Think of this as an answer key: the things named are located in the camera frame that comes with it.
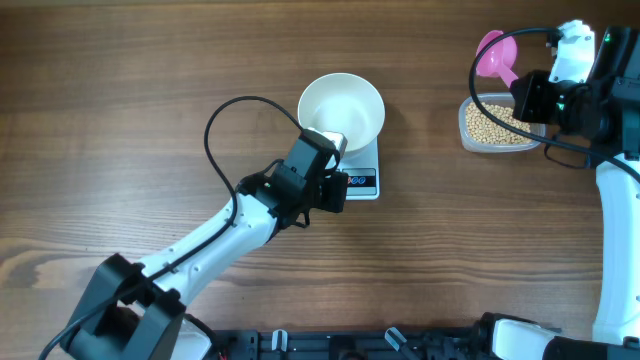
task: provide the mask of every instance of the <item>wood grain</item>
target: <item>wood grain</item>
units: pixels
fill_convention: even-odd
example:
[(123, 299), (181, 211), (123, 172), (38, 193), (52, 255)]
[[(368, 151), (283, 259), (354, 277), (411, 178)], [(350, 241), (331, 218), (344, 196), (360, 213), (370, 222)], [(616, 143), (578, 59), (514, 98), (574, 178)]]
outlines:
[[(602, 268), (594, 173), (540, 149), (468, 153), (457, 111), (484, 33), (573, 18), (599, 34), (637, 27), (637, 3), (617, 3), (1, 10), (0, 359), (35, 358), (106, 256), (158, 250), (228, 200), (202, 150), (219, 104), (261, 95), (295, 113), (302, 90), (337, 71), (385, 100), (381, 198), (312, 213), (312, 227), (241, 258), (190, 311), (214, 329), (258, 330), (465, 325), (499, 311), (588, 338)], [(518, 73), (550, 66), (543, 41), (518, 40)], [(211, 146), (235, 182), (295, 136), (266, 105), (237, 104)]]

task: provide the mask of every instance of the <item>plastic container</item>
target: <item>plastic container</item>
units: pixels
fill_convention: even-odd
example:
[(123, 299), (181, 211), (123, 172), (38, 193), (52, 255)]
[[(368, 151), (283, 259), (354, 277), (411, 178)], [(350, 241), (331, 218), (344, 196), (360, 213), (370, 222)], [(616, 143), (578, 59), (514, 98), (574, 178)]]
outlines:
[[(513, 100), (513, 96), (511, 96), (510, 93), (480, 94), (478, 95), (478, 98), (480, 98), (480, 101), (489, 105), (499, 105), (510, 108), (513, 108), (515, 106), (515, 100)], [(462, 138), (462, 146), (464, 146), (465, 149), (473, 152), (500, 153), (526, 151), (540, 145), (540, 142), (533, 140), (525, 144), (483, 144), (475, 141), (469, 134), (465, 112), (467, 110), (467, 106), (469, 106), (471, 102), (473, 102), (473, 100), (471, 100), (471, 97), (469, 97), (462, 103), (462, 105), (460, 106), (460, 111), (458, 112), (460, 137)], [(544, 136), (546, 133), (546, 129), (547, 127), (544, 124), (531, 124), (531, 132), (536, 135)]]

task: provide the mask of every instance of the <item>cable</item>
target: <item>cable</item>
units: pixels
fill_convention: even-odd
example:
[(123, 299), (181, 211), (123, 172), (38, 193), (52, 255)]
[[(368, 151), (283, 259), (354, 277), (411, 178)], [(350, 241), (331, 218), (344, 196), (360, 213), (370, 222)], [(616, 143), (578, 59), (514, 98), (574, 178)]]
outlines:
[[(233, 186), (231, 186), (231, 183), (229, 182), (229, 180), (224, 175), (224, 173), (222, 172), (222, 170), (220, 169), (218, 164), (213, 159), (213, 155), (211, 155), (211, 149), (209, 148), (209, 132), (211, 130), (211, 125), (213, 124), (213, 120), (218, 116), (218, 114), (220, 114), (220, 112), (222, 110), (224, 110), (227, 106), (229, 106), (231, 104), (237, 103), (239, 101), (245, 101), (245, 100), (262, 101), (264, 103), (267, 103), (267, 104), (275, 107), (276, 109), (280, 110), (280, 112), (282, 112), (284, 115), (286, 115), (289, 118), (289, 120), (291, 120), (291, 122), (293, 122), (293, 124), (300, 131), (303, 130), (302, 126), (298, 123), (298, 121), (286, 109), (284, 109), (282, 106), (276, 104), (275, 102), (273, 102), (273, 101), (271, 101), (269, 99), (260, 97), (260, 96), (240, 96), (240, 97), (231, 99), (231, 100), (227, 101), (226, 103), (220, 105), (220, 107), (218, 107), (218, 109), (213, 113), (213, 115), (211, 115), (211, 117), (209, 118), (209, 121), (207, 122), (207, 126), (205, 127), (205, 130), (204, 130), (204, 152), (207, 155), (207, 158), (209, 159), (209, 162), (211, 163), (211, 165), (215, 169), (216, 173), (218, 174), (218, 176), (220, 177), (220, 179), (224, 183), (225, 187), (229, 191), (229, 194), (231, 195), (232, 211), (231, 211), (231, 216), (229, 216), (229, 218), (227, 219), (227, 222), (215, 234), (213, 234), (209, 239), (207, 239), (206, 241), (202, 242), (198, 246), (194, 247), (189, 252), (187, 252), (186, 254), (182, 255), (181, 257), (179, 257), (177, 260), (175, 260), (174, 262), (172, 262), (168, 266), (165, 266), (162, 270), (160, 270), (160, 271), (156, 272), (155, 274), (151, 275), (150, 277), (147, 278), (146, 281), (138, 283), (137, 285), (132, 286), (130, 288), (123, 289), (121, 292), (116, 293), (115, 295), (113, 295), (109, 299), (107, 299), (107, 300), (103, 301), (102, 303), (96, 305), (94, 308), (89, 310), (86, 314), (84, 314), (84, 315), (80, 316), (78, 319), (76, 319), (76, 321), (74, 321), (73, 323), (67, 325), (66, 328), (64, 328), (62, 331), (60, 331), (58, 333), (58, 335), (56, 335), (53, 339), (51, 339), (51, 341), (49, 341), (47, 346), (45, 346), (44, 349), (42, 349), (42, 352), (40, 353), (40, 356), (38, 357), (39, 360), (45, 360), (47, 358), (47, 356), (49, 356), (49, 353), (56, 347), (56, 345), (58, 345), (60, 343), (60, 341), (62, 341), (62, 339), (65, 336), (67, 336), (71, 332), (75, 331), (85, 321), (89, 320), (91, 317), (93, 317), (94, 315), (96, 315), (100, 311), (106, 309), (109, 305), (117, 303), (123, 297), (133, 294), (134, 292), (138, 291), (142, 287), (146, 286), (148, 283), (152, 283), (153, 281), (157, 280), (158, 278), (160, 278), (160, 277), (166, 275), (167, 273), (169, 273), (170, 271), (174, 270), (177, 266), (179, 266), (185, 260), (189, 259), (193, 255), (195, 255), (197, 252), (199, 252), (200, 250), (204, 249), (209, 244), (214, 242), (218, 237), (220, 237), (220, 235), (222, 235), (225, 231), (227, 231), (227, 229), (229, 229), (229, 227), (233, 224), (233, 222), (234, 222), (234, 220), (236, 218), (236, 215), (238, 213), (238, 199), (236, 198), (236, 193), (235, 193), (235, 191), (233, 189)], [(273, 163), (271, 163), (271, 165), (269, 165), (267, 167), (266, 171), (268, 171), (273, 165), (275, 165), (279, 161), (281, 161), (281, 160), (275, 160)]]
[(520, 30), (515, 30), (515, 31), (508, 32), (508, 33), (504, 33), (504, 34), (498, 36), (497, 38), (491, 40), (482, 50), (480, 50), (480, 52), (478, 53), (476, 58), (473, 60), (473, 64), (471, 65), (471, 70), (469, 71), (469, 92), (471, 93), (471, 99), (473, 99), (473, 102), (476, 104), (478, 109), (480, 109), (480, 112), (482, 112), (486, 117), (488, 117), (494, 123), (498, 124), (499, 126), (505, 128), (505, 129), (515, 133), (515, 134), (518, 134), (520, 136), (524, 136), (524, 137), (526, 137), (528, 139), (539, 141), (541, 143), (545, 143), (545, 144), (548, 144), (548, 145), (551, 145), (551, 146), (556, 146), (556, 147), (563, 148), (563, 149), (566, 149), (566, 150), (587, 154), (587, 155), (593, 156), (594, 158), (598, 158), (598, 159), (607, 161), (607, 162), (617, 166), (621, 170), (625, 171), (626, 173), (628, 173), (632, 178), (634, 178), (640, 184), (640, 174), (638, 172), (636, 172), (631, 166), (629, 166), (629, 165), (625, 164), (624, 162), (616, 159), (615, 157), (607, 155), (607, 154), (600, 153), (598, 151), (591, 150), (591, 149), (583, 147), (583, 146), (578, 146), (578, 145), (573, 145), (573, 144), (562, 142), (562, 141), (556, 141), (556, 140), (552, 140), (552, 139), (547, 139), (547, 138), (545, 138), (543, 136), (539, 136), (539, 135), (536, 135), (536, 134), (532, 134), (530, 132), (526, 132), (526, 131), (520, 130), (520, 129), (518, 129), (516, 127), (513, 127), (513, 126), (505, 123), (504, 121), (498, 119), (497, 117), (495, 117), (493, 114), (491, 114), (489, 112), (489, 110), (487, 110), (482, 105), (482, 103), (480, 102), (480, 99), (478, 98), (478, 94), (476, 92), (476, 87), (475, 87), (476, 68), (478, 67), (478, 63), (480, 62), (480, 59), (482, 59), (484, 54), (493, 45), (497, 44), (498, 42), (500, 42), (500, 41), (502, 41), (502, 40), (504, 40), (504, 39), (506, 39), (508, 37), (511, 37), (511, 36), (518, 36), (518, 35), (525, 35), (525, 34), (556, 34), (556, 35), (562, 36), (562, 33), (557, 28), (526, 28), (526, 29), (520, 29)]

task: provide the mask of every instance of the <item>wooden tabletop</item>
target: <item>wooden tabletop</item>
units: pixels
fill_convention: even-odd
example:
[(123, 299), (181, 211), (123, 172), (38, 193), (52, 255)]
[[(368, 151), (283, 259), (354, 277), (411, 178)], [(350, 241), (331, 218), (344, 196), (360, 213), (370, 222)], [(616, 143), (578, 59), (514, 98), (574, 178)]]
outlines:
[[(295, 114), (332, 72), (387, 109), (381, 196), (280, 233), (188, 309), (213, 329), (469, 325), (485, 311), (589, 338), (602, 270), (593, 171), (541, 149), (462, 148), (458, 108), (489, 30), (584, 19), (638, 27), (635, 1), (238, 2), (0, 10), (0, 359), (33, 359), (96, 266), (186, 235), (229, 195), (203, 152), (240, 95)], [(550, 69), (542, 36), (516, 72)], [(499, 80), (479, 91), (504, 91)], [(228, 108), (211, 147), (235, 183), (297, 130), (264, 104)]]

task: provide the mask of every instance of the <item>container of beans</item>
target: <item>container of beans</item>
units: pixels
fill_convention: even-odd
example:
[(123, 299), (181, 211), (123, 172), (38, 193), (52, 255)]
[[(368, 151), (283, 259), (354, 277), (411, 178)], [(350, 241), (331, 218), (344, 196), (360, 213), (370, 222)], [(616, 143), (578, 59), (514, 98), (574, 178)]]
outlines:
[[(481, 94), (480, 101), (500, 120), (527, 132), (544, 136), (544, 124), (530, 124), (512, 117), (515, 101), (510, 93)], [(484, 116), (469, 97), (458, 112), (462, 146), (473, 152), (499, 153), (531, 150), (540, 145), (500, 127)]]

